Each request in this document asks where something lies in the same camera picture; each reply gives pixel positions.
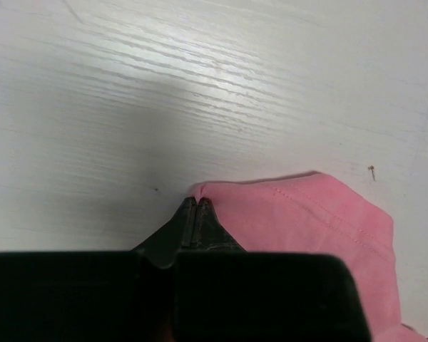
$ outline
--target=pink fabric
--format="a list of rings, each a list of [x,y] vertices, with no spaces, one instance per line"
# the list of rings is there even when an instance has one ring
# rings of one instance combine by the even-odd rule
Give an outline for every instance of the pink fabric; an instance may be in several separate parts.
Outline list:
[[[357,282],[375,342],[420,342],[401,324],[392,249],[393,220],[335,178],[255,184],[206,183],[219,222],[248,251],[320,252],[344,260]]]

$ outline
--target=scratch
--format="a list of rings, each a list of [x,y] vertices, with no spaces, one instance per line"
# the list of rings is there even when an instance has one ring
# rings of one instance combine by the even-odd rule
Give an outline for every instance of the scratch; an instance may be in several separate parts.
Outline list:
[[[68,0],[61,0],[66,8],[70,11],[70,13],[75,17],[77,21],[79,21],[81,24],[84,24],[83,20],[79,17],[79,15],[74,11],[73,7],[68,3]]]
[[[374,166],[369,166],[368,170],[371,171],[372,180],[376,181],[376,173],[374,172]]]

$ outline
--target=pink cloth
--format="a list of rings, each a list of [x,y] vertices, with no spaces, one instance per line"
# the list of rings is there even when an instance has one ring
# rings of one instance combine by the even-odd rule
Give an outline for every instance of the pink cloth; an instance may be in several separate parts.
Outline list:
[[[344,260],[355,278],[375,342],[420,342],[401,324],[393,220],[335,178],[198,185],[219,222],[248,251],[320,252]]]

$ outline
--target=wood grain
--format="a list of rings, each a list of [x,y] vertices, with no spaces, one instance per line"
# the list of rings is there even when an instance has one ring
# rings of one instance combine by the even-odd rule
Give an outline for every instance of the wood grain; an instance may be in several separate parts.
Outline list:
[[[0,250],[128,249],[193,183],[308,170],[395,218],[428,335],[428,0],[0,1]]]

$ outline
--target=white wooden surface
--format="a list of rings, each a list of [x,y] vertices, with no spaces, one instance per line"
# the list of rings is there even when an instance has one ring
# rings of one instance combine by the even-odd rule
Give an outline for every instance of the white wooden surface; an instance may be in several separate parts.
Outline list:
[[[428,0],[0,0],[0,250],[129,249],[193,183],[308,170],[395,218],[428,335]]]

